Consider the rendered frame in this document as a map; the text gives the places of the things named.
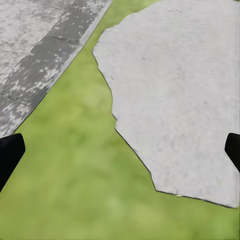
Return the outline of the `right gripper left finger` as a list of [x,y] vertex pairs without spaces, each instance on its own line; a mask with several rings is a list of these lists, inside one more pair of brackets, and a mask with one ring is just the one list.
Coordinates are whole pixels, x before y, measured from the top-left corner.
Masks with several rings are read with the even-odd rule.
[[0,138],[0,192],[25,152],[25,142],[21,133]]

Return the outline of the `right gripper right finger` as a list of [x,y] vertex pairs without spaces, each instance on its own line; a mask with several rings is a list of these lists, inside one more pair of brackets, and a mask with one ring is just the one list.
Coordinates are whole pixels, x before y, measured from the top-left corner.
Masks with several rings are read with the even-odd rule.
[[240,172],[240,135],[229,133],[225,142],[224,150]]

